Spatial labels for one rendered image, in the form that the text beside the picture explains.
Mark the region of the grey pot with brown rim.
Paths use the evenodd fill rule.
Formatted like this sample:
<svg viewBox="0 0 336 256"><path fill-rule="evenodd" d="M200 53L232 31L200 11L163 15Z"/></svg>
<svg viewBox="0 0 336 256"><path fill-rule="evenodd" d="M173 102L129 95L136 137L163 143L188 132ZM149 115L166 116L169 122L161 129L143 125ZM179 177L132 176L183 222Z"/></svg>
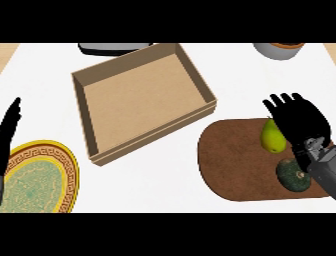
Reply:
<svg viewBox="0 0 336 256"><path fill-rule="evenodd" d="M303 43L256 43L257 51L273 60L290 60L300 52Z"/></svg>

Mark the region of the green pear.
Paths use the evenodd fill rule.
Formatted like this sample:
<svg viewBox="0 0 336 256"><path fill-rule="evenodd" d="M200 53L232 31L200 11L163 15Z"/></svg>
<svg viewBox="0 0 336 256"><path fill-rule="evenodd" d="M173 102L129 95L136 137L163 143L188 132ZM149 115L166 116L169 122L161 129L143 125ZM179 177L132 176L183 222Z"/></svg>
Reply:
<svg viewBox="0 0 336 256"><path fill-rule="evenodd" d="M273 154L282 153L287 149L287 138L278 128L273 119L269 119L264 124L260 135L260 142L262 147Z"/></svg>

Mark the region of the black and grey appliance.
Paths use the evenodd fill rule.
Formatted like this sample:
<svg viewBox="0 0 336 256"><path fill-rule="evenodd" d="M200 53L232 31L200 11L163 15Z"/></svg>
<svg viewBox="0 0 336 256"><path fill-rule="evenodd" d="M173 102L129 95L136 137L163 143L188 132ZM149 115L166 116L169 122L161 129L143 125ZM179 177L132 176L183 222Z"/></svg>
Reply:
<svg viewBox="0 0 336 256"><path fill-rule="evenodd" d="M80 43L78 48L87 55L121 56L152 46L152 43Z"/></svg>

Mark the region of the brown cardboard box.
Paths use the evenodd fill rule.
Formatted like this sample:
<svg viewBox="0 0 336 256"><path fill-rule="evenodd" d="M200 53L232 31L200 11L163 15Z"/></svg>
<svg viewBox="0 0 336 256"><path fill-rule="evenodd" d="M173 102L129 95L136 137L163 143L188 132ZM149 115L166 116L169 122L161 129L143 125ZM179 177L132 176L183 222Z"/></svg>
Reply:
<svg viewBox="0 0 336 256"><path fill-rule="evenodd" d="M102 166L210 115L216 95L177 43L73 73L92 162Z"/></svg>

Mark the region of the brown wooden cutting board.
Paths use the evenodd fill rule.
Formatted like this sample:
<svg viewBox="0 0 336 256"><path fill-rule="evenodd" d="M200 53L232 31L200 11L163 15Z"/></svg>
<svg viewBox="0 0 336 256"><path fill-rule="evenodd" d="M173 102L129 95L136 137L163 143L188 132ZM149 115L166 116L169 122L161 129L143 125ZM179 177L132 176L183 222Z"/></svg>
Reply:
<svg viewBox="0 0 336 256"><path fill-rule="evenodd" d="M279 154L262 147L266 122L267 118L220 120L205 128L198 143L198 163L210 189L231 201L328 197L316 181L304 192L293 192L281 184L276 167L294 154L291 147Z"/></svg>

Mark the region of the yellow patterned plate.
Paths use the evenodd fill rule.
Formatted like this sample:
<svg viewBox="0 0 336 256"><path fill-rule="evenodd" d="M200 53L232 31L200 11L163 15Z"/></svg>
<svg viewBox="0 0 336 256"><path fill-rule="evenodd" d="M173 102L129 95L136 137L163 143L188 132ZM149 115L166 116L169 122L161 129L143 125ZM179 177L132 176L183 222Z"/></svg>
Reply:
<svg viewBox="0 0 336 256"><path fill-rule="evenodd" d="M0 213L70 213L80 188L80 167L70 148L53 140L12 150Z"/></svg>

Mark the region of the dark green squash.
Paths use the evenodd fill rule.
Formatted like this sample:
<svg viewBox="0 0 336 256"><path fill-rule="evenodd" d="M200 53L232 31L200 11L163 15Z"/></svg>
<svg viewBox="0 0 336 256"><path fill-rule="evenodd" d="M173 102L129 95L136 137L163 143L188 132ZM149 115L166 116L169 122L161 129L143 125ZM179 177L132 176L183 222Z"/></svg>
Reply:
<svg viewBox="0 0 336 256"><path fill-rule="evenodd" d="M301 170L295 158L287 158L279 161L276 176L282 186L291 192L304 192L312 186L312 177Z"/></svg>

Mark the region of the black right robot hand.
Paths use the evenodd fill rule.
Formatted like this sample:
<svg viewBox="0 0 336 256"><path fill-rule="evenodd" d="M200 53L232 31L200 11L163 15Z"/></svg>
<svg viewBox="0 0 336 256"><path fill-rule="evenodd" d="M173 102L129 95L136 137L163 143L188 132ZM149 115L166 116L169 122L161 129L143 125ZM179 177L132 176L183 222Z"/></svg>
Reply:
<svg viewBox="0 0 336 256"><path fill-rule="evenodd" d="M331 144L331 125L315 106L298 93L288 95L272 94L270 100L263 101L278 128L293 145L293 153L303 171L312 164L306 142L310 139L325 138L324 147Z"/></svg>

